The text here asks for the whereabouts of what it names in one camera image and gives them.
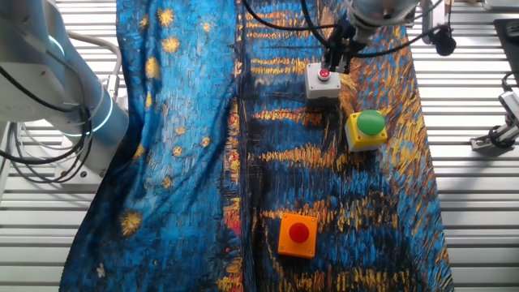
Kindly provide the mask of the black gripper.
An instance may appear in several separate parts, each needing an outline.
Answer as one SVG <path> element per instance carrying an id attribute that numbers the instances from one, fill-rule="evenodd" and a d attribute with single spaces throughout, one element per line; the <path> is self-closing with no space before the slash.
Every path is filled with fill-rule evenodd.
<path id="1" fill-rule="evenodd" d="M 328 47 L 324 51 L 321 68 L 326 71 L 334 72 L 336 70 L 335 61 L 339 61 L 337 72 L 341 74 L 349 74 L 352 56 L 346 53 L 348 41 L 354 37 L 356 28 L 351 24 L 347 15 L 343 15 L 335 24 L 330 37 L 328 38 Z"/>

